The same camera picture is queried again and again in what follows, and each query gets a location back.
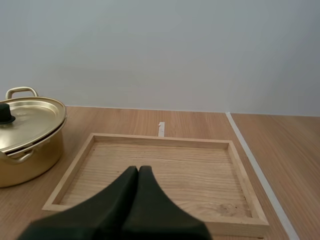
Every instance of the white wall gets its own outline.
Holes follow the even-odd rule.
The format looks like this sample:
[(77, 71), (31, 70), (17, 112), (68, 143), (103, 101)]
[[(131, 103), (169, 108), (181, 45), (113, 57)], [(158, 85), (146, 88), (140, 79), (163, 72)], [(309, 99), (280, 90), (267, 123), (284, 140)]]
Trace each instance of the white wall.
[(319, 0), (0, 0), (0, 99), (320, 116)]

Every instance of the tray rim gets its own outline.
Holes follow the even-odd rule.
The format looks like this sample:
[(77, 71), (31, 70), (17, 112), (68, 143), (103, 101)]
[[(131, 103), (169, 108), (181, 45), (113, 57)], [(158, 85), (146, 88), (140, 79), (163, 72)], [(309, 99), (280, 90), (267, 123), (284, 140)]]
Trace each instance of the tray rim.
[(246, 202), (249, 206), (252, 217), (219, 216), (214, 217), (213, 221), (205, 222), (205, 225), (212, 235), (234, 235), (244, 237), (265, 236), (266, 231), (269, 229), (269, 223), (260, 205), (258, 197), (252, 187), (248, 174), (238, 155), (237, 149), (233, 141), (231, 140), (90, 133), (88, 138), (81, 146), (79, 152), (60, 179), (59, 183), (51, 193), (50, 197), (45, 202), (42, 210), (61, 212), (71, 208), (71, 206), (56, 204), (55, 202), (60, 202), (64, 197), (74, 177), (79, 171), (84, 159), (91, 151), (94, 143), (99, 141), (101, 142), (105, 138), (115, 138), (118, 140), (120, 138), (123, 138), (124, 140), (137, 141), (137, 143), (140, 144), (148, 144), (148, 140), (152, 140), (152, 145), (157, 145), (155, 144), (156, 142), (160, 144), (160, 146), (190, 147), (192, 145), (196, 145), (192, 147), (226, 149), (235, 168), (237, 178), (240, 182), (240, 186), (242, 188)]

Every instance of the wooden tabletop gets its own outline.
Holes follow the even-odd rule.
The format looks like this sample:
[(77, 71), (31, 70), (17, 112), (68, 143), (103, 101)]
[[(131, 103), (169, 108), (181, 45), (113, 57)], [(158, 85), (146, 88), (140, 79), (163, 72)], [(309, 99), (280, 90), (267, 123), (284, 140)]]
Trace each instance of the wooden tabletop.
[[(42, 210), (43, 205), (90, 133), (157, 136), (159, 122), (165, 122), (166, 137), (232, 140), (270, 224), (270, 231), (265, 239), (289, 239), (224, 113), (68, 107), (67, 115), (67, 123), (62, 131), (65, 151), (58, 163), (29, 182), (0, 188), (0, 239), (17, 238), (30, 222), (46, 215)], [(320, 197), (320, 183), (319, 179), (313, 178), (320, 169), (319, 161), (315, 160), (320, 159), (319, 148), (315, 144), (315, 141), (320, 142), (320, 128), (303, 128), (302, 133), (297, 128), (302, 128), (304, 120), (300, 121), (302, 118), (295, 117), (292, 117), (293, 122), (289, 117), (282, 119), (274, 116), (271, 122), (267, 116), (266, 119), (247, 114), (233, 117), (245, 139), (248, 139), (249, 147), (298, 235), (301, 239), (314, 239), (313, 237), (320, 234), (316, 228), (320, 226), (316, 218), (317, 213), (320, 213), (320, 204), (317, 202)], [(306, 124), (310, 126), (320, 126), (320, 118), (303, 119), (306, 119)], [(286, 128), (283, 120), (291, 124), (290, 131), (285, 133), (277, 131), (277, 128)], [(290, 139), (292, 137), (294, 141), (298, 141), (294, 142), (294, 149), (291, 149), (294, 146), (290, 145), (293, 144)], [(291, 149), (291, 152), (283, 157), (281, 150), (288, 150), (286, 147)], [(292, 165), (292, 162), (288, 161), (293, 161), (295, 151), (298, 155), (294, 166), (287, 168), (286, 164)], [(303, 165), (303, 169), (299, 171), (299, 159), (306, 155), (308, 167)], [(282, 173), (279, 172), (279, 166), (282, 166)], [(214, 239), (253, 238), (218, 236)]]

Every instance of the white tape strip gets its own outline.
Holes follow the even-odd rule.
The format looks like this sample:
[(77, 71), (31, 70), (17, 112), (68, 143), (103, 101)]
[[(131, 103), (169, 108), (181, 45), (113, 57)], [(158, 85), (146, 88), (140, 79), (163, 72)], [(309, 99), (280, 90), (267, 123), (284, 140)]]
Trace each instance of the white tape strip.
[(280, 202), (278, 201), (274, 191), (272, 190), (271, 186), (268, 183), (268, 180), (266, 179), (264, 173), (262, 172), (259, 164), (257, 163), (257, 160), (255, 159), (254, 155), (252, 154), (249, 146), (247, 145), (244, 137), (242, 136), (239, 128), (237, 127), (234, 119), (232, 118), (230, 112), (226, 112), (225, 113), (226, 117), (229, 120), (229, 123), (231, 124), (236, 136), (239, 139), (239, 142), (241, 143), (266, 195), (268, 196), (275, 213), (277, 214), (280, 222), (282, 223), (282, 226), (286, 232), (286, 234), (288, 234), (288, 237), (290, 240), (299, 240), (299, 237), (294, 229), (294, 227), (292, 226), (290, 220), (288, 219), (285, 211), (283, 210), (283, 208), (280, 205)]
[(159, 123), (158, 137), (164, 137), (164, 136), (165, 136), (165, 122), (161, 121)]

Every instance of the pot handle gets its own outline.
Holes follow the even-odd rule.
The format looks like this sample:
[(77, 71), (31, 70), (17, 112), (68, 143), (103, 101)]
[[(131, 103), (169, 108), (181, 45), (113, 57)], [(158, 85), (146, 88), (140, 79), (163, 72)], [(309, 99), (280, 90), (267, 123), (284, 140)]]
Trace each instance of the pot handle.
[(34, 150), (31, 149), (29, 151), (26, 151), (25, 155), (18, 157), (18, 158), (13, 158), (13, 157), (7, 156), (2, 151), (0, 151), (0, 160), (6, 162), (7, 164), (12, 164), (12, 165), (21, 164), (21, 163), (25, 162), (26, 160), (28, 160), (33, 154), (34, 154)]
[(14, 93), (19, 93), (19, 92), (32, 92), (35, 97), (39, 97), (39, 94), (32, 87), (20, 86), (20, 87), (14, 87), (8, 90), (5, 94), (5, 100), (12, 99), (12, 95)]

